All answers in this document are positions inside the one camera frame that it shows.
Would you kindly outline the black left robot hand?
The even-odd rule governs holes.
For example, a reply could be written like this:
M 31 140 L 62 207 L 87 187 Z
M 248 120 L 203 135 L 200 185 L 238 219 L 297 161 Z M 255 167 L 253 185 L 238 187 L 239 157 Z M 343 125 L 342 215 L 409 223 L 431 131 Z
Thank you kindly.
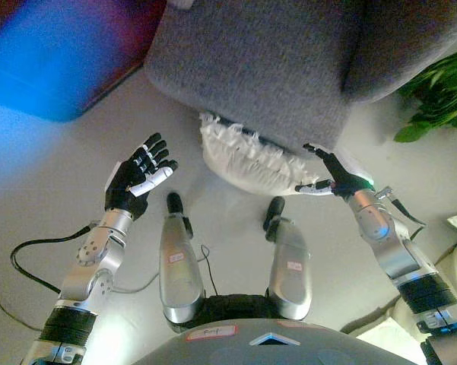
M 135 221 L 148 208 L 150 192 L 170 178 L 178 168 L 160 133 L 154 133 L 135 149 L 131 157 L 118 162 L 106 183 L 105 209 L 127 211 Z

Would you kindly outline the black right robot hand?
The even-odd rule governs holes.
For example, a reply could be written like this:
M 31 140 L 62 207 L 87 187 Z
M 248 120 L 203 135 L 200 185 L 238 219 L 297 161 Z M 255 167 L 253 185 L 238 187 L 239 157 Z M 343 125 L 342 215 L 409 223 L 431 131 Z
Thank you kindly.
M 331 178 L 306 185 L 297 185 L 294 188 L 297 194 L 335 195 L 341 198 L 349 198 L 354 193 L 364 189 L 375 192 L 373 178 L 355 160 L 339 153 L 324 151 L 322 148 L 309 143 L 306 143 L 303 148 L 322 160 Z

